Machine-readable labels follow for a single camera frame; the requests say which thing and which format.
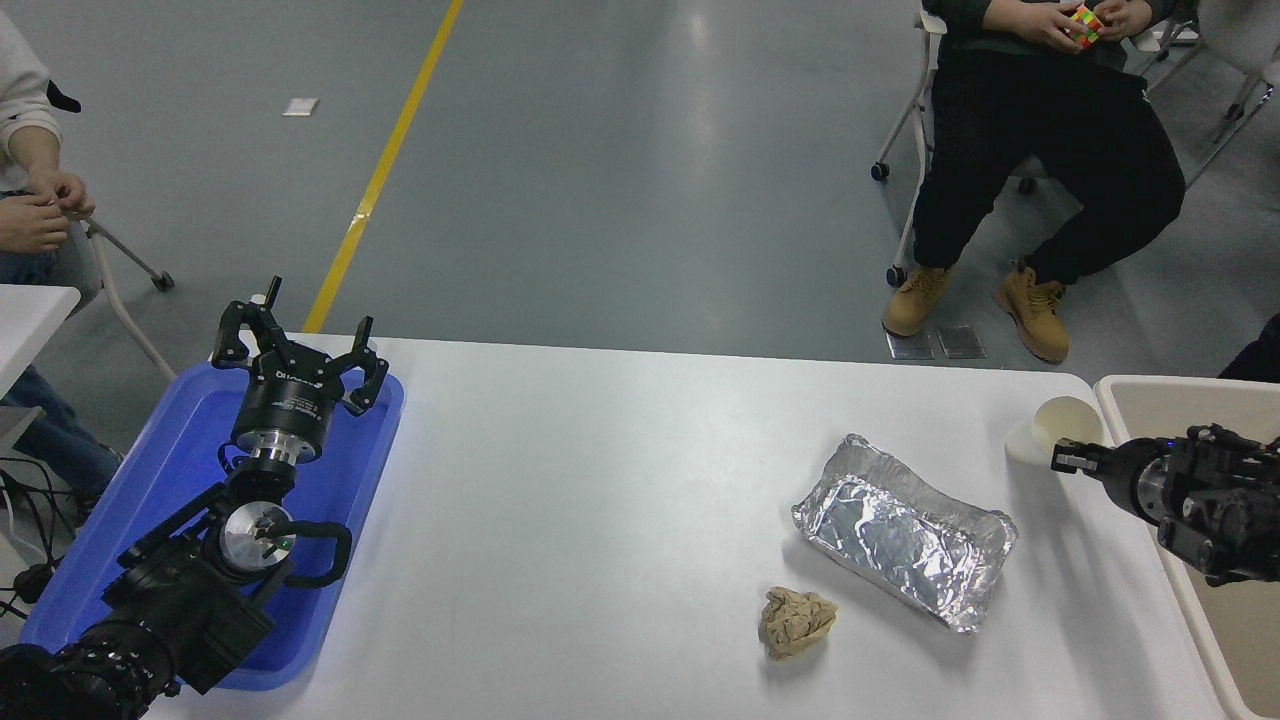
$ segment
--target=white table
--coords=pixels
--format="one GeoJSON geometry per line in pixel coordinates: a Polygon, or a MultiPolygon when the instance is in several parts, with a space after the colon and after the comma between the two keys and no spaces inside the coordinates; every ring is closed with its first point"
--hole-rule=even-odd
{"type": "MultiPolygon", "coordinates": [[[[349,340],[302,337],[337,354],[349,340]]],[[[381,340],[399,433],[316,664],[152,719],[1221,717],[1146,525],[1005,434],[1078,378],[381,340]],[[858,432],[1021,538],[975,637],[809,547],[858,432]],[[785,664],[774,584],[840,605],[785,664]]],[[[298,488],[307,492],[306,468],[298,488]]],[[[323,492],[323,488],[314,488],[323,492]]]]}
{"type": "Polygon", "coordinates": [[[73,287],[0,284],[0,387],[13,387],[78,300],[73,287]]]}

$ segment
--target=hand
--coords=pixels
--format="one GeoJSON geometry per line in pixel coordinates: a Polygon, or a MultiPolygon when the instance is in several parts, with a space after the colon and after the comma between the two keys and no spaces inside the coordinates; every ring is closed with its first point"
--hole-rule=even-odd
{"type": "Polygon", "coordinates": [[[27,188],[36,196],[52,197],[59,209],[77,220],[88,218],[96,208],[84,190],[84,181],[72,173],[32,169],[27,173],[27,188]]]}
{"type": "Polygon", "coordinates": [[[38,255],[67,242],[70,223],[54,196],[17,195],[0,200],[0,251],[38,255]]]}
{"type": "Polygon", "coordinates": [[[1151,5],[1147,0],[1106,0],[1093,9],[1102,20],[1098,37],[1107,42],[1120,42],[1147,29],[1151,24],[1151,5]]]}
{"type": "Polygon", "coordinates": [[[1069,33],[1083,33],[1088,29],[1071,19],[1071,14],[1079,6],[1080,3],[1018,3],[1010,8],[1012,14],[1009,31],[1032,45],[1047,45],[1059,53],[1076,55],[1083,47],[1076,45],[1069,33]]]}

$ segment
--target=white cup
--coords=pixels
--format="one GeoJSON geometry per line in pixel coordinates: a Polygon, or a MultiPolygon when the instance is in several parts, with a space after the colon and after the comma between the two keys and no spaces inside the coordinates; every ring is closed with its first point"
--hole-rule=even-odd
{"type": "Polygon", "coordinates": [[[1060,438],[1101,443],[1102,418],[1078,397],[1055,397],[1041,405],[1027,423],[1005,438],[1005,452],[1019,462],[1048,468],[1053,446],[1060,438]]]}

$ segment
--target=beige bin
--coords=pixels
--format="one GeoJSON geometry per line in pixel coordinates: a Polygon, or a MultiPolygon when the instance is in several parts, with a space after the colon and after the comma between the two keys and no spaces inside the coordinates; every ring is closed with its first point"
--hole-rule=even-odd
{"type": "MultiPolygon", "coordinates": [[[[1184,437],[1189,425],[1210,423],[1263,443],[1280,437],[1276,384],[1108,375],[1093,391],[1117,445],[1135,437],[1184,437]]],[[[1228,715],[1280,717],[1280,583],[1211,588],[1172,555],[1160,555],[1228,715]]]]}

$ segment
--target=aluminum foil tray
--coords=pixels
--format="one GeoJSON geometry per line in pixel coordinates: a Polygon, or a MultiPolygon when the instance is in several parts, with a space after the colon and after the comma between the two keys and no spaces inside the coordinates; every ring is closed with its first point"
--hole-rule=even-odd
{"type": "Polygon", "coordinates": [[[952,630],[978,630],[1014,521],[929,487],[899,459],[850,434],[791,509],[800,533],[836,562],[952,630]]]}

